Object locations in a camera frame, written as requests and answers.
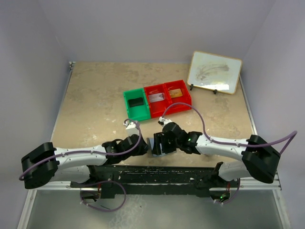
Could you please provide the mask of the grey leather card holder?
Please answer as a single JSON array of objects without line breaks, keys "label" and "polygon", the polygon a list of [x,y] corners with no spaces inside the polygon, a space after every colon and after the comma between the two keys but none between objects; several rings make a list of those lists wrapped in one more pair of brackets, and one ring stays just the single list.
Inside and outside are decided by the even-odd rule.
[{"label": "grey leather card holder", "polygon": [[150,152],[154,157],[161,157],[177,151],[173,142],[162,138],[147,138]]}]

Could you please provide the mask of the green bin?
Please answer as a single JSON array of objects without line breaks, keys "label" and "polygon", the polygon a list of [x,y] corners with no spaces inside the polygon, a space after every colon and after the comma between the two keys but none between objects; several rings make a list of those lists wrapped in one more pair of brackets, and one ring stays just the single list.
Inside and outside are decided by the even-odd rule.
[{"label": "green bin", "polygon": [[[147,97],[143,88],[124,91],[123,96],[128,118],[136,121],[144,121],[151,118]],[[128,105],[128,100],[138,97],[143,98],[144,105],[130,108]]]}]

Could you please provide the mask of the red bin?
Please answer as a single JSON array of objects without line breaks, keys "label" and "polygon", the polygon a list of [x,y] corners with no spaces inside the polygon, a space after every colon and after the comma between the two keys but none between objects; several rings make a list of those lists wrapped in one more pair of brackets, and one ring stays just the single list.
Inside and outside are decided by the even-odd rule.
[{"label": "red bin", "polygon": [[164,85],[168,92],[169,92],[169,90],[180,88],[183,93],[182,97],[178,97],[178,98],[170,97],[170,104],[175,104],[175,103],[179,103],[179,104],[172,106],[167,111],[167,113],[166,113],[167,115],[191,110],[191,107],[185,105],[185,104],[192,105],[192,98],[189,94],[189,91],[186,87],[184,80],[166,82],[166,83],[164,83]]},{"label": "red bin", "polygon": [[[169,107],[170,104],[170,95],[165,88],[164,84],[157,84],[152,86],[144,87],[144,91],[147,97],[150,115],[151,118],[157,118],[163,115],[164,111]],[[150,103],[148,95],[156,94],[156,93],[164,93],[164,100],[160,102]]]}]

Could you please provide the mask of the black VIP credit card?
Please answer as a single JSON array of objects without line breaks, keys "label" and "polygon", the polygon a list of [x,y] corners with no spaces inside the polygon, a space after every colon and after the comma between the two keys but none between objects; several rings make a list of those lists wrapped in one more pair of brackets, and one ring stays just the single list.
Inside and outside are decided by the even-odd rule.
[{"label": "black VIP credit card", "polygon": [[142,103],[143,102],[143,98],[142,97],[138,97],[138,98],[129,99],[128,102],[130,102],[130,103]]}]

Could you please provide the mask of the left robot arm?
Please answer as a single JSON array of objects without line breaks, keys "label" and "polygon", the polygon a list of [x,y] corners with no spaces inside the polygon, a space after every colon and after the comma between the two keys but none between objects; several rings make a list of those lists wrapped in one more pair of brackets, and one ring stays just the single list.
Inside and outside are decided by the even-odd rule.
[{"label": "left robot arm", "polygon": [[98,182],[94,166],[114,165],[131,156],[142,156],[148,148],[139,135],[88,148],[60,148],[46,142],[21,159],[19,180],[26,189],[39,188],[54,181],[72,181],[93,187]]}]

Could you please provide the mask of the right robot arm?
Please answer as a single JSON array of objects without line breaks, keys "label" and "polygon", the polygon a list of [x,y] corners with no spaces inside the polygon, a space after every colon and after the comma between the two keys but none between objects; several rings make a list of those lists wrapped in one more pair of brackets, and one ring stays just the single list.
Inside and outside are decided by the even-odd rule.
[{"label": "right robot arm", "polygon": [[212,174],[212,182],[224,186],[234,179],[253,177],[271,184],[274,181],[280,153],[257,135],[248,139],[207,138],[202,132],[186,132],[174,122],[147,139],[153,156],[164,156],[177,149],[187,154],[217,155],[234,159],[221,162]]}]

